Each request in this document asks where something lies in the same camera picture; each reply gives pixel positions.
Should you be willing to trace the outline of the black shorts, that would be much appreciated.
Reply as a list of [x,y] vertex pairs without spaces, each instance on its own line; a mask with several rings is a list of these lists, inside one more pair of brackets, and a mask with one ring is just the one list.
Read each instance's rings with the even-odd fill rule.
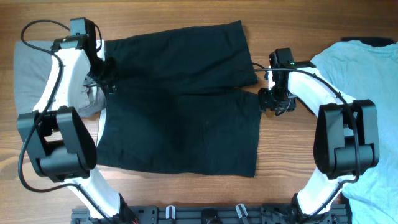
[[261,112],[241,21],[106,43],[103,166],[254,177]]

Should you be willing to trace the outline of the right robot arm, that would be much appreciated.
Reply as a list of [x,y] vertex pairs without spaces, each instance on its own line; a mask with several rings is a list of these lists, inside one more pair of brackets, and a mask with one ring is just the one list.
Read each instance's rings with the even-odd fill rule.
[[258,92],[261,111],[280,116],[300,100],[317,117],[313,158],[316,169],[292,199],[292,223],[321,222],[346,184],[356,183],[379,162],[377,109],[371,100],[357,100],[323,78],[309,61],[296,62],[289,48],[269,55],[260,67],[268,82]]

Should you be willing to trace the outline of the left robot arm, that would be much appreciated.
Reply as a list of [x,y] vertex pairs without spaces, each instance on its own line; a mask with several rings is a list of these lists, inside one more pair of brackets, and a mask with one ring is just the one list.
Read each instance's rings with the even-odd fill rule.
[[76,110],[85,78],[98,79],[105,71],[97,54],[104,48],[100,30],[84,17],[71,19],[67,30],[70,34],[46,51],[52,69],[39,102],[17,119],[23,141],[19,180],[36,193],[69,188],[88,208],[92,223],[139,223],[98,170],[96,144]]

